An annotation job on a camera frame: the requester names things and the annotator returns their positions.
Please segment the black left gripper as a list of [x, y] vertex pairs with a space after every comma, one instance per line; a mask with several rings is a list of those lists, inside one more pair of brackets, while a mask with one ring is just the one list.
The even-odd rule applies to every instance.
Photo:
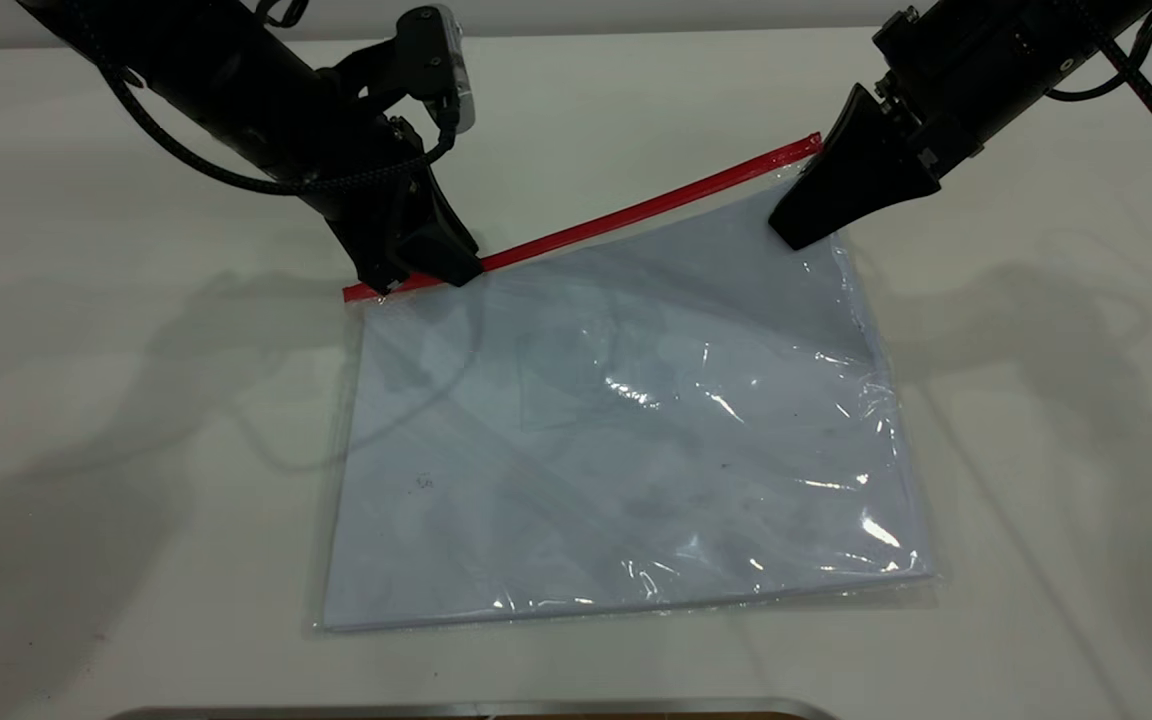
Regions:
[[[326, 113], [320, 150], [320, 177], [338, 179], [420, 158], [426, 147], [406, 118]], [[391, 214], [366, 215], [391, 200]], [[376, 295], [387, 296], [417, 274], [462, 287], [484, 273], [476, 240], [429, 167], [323, 194], [320, 214], [353, 262], [358, 283]]]

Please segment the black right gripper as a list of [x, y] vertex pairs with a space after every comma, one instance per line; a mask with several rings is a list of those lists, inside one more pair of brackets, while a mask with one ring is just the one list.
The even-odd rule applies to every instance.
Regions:
[[902, 137], [867, 88], [851, 88], [823, 149], [768, 218], [791, 250], [940, 192], [940, 179], [1055, 85], [1078, 56], [1079, 31], [1058, 1], [937, 1], [892, 15], [873, 41], [888, 67], [879, 94], [905, 109], [911, 128]]

